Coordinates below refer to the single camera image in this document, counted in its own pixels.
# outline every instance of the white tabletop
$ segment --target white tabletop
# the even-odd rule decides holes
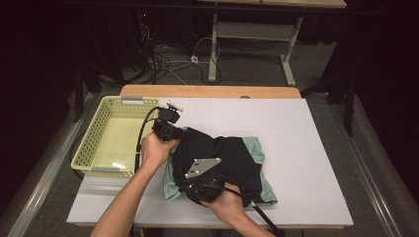
[[[266,159],[263,172],[278,203],[262,207],[283,228],[339,228],[353,220],[304,99],[161,98],[184,108],[178,126],[216,136],[257,136]],[[164,167],[147,187],[134,223],[144,227],[224,228],[205,207],[185,195],[165,200]],[[67,222],[95,224],[126,179],[85,177]],[[266,225],[251,208],[256,222]]]

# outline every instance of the garment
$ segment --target garment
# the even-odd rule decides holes
[[[186,130],[188,137],[179,142],[167,162],[164,175],[166,199],[180,195],[180,187],[185,185],[185,174],[194,159],[221,158],[213,170],[226,182],[236,185],[245,197],[259,205],[277,203],[261,169],[265,155],[257,137],[212,138],[190,127]]]

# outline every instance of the table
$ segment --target table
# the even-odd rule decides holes
[[[345,8],[343,0],[200,0],[203,2],[217,3],[239,3],[253,5],[277,5],[299,8]],[[213,14],[212,20],[212,43],[211,60],[209,61],[209,81],[215,81],[216,77],[216,39],[217,38],[240,38],[256,40],[282,40],[287,41],[288,48],[285,54],[281,54],[281,64],[289,86],[295,86],[293,72],[290,67],[290,57],[293,46],[298,36],[302,17],[297,17],[294,25],[273,25],[273,24],[251,24],[237,22],[220,22],[217,14]]]
[[[177,125],[189,125],[212,136],[257,135],[266,155],[263,171],[278,199],[277,204],[262,208],[280,228],[353,225],[307,103],[297,89],[129,85],[123,87],[121,96],[123,100],[143,96],[171,99],[185,109]],[[227,228],[210,210],[185,195],[165,200],[163,172],[164,167],[147,187],[134,219],[136,226]],[[85,177],[67,222],[94,225],[126,182]],[[268,227],[256,211],[246,211]]]

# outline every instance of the person's left hand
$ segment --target person's left hand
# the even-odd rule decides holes
[[[160,167],[169,157],[170,150],[175,147],[179,139],[163,142],[154,132],[141,139],[141,159],[143,163],[153,167]]]

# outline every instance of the metal desk leg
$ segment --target metal desk leg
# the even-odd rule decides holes
[[[299,27],[301,26],[302,18],[297,18],[295,24],[293,25],[293,32],[290,38],[289,46],[287,49],[287,54],[281,54],[281,63],[283,64],[284,73],[286,75],[287,83],[289,86],[295,86],[295,81],[293,79],[293,72],[290,68],[290,57],[293,52],[293,46],[295,45],[296,37],[298,36]]]
[[[210,59],[209,59],[209,82],[214,82],[216,77],[216,24],[217,14],[213,14],[212,20],[212,41],[210,47]]]

